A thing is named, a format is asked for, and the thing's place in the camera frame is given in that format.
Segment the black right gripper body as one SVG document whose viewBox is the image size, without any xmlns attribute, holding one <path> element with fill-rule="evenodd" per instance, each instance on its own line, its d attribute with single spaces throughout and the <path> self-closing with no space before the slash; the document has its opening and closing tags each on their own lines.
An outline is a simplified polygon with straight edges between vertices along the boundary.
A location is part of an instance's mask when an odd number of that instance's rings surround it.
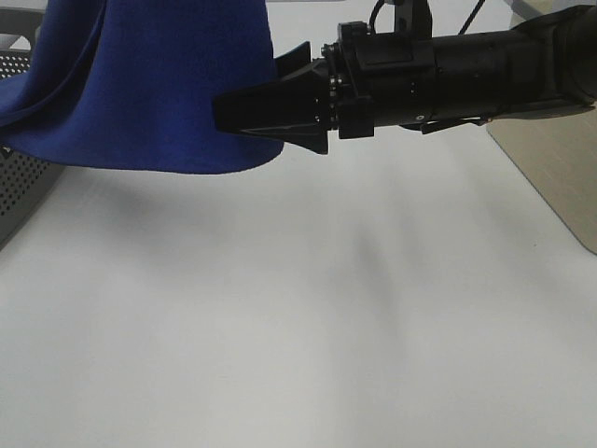
<svg viewBox="0 0 597 448">
<path fill-rule="evenodd" d="M 373 34 L 362 21 L 345 22 L 326 61 L 336 79 L 332 128 L 340 139 L 371 137 L 383 126 L 420 126 L 433 117 L 437 65 L 431 36 Z"/>
</svg>

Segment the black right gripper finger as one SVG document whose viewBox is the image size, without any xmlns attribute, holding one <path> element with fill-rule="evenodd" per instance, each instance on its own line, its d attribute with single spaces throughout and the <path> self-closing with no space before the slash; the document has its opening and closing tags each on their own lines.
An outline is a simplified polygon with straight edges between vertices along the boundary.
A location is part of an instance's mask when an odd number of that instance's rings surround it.
<svg viewBox="0 0 597 448">
<path fill-rule="evenodd" d="M 318 59 L 312 58 L 310 41 L 305 41 L 275 59 L 278 77 L 317 76 Z"/>
<path fill-rule="evenodd" d="M 325 62 L 247 89 L 216 96 L 216 128 L 224 133 L 267 138 L 328 153 L 330 80 Z"/>
</svg>

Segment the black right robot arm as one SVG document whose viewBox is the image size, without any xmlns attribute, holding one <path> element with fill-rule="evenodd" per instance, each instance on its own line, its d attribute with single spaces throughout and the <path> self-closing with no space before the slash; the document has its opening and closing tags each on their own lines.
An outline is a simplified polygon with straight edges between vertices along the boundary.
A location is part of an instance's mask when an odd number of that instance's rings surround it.
<svg viewBox="0 0 597 448">
<path fill-rule="evenodd" d="M 276 59 L 278 77 L 213 102 L 216 128 L 327 154 L 328 133 L 379 127 L 429 134 L 496 119 L 549 119 L 596 104 L 596 9 L 579 5 L 500 32 L 433 36 L 425 1 L 398 1 L 395 28 L 338 28 L 313 58 L 302 44 Z"/>
</svg>

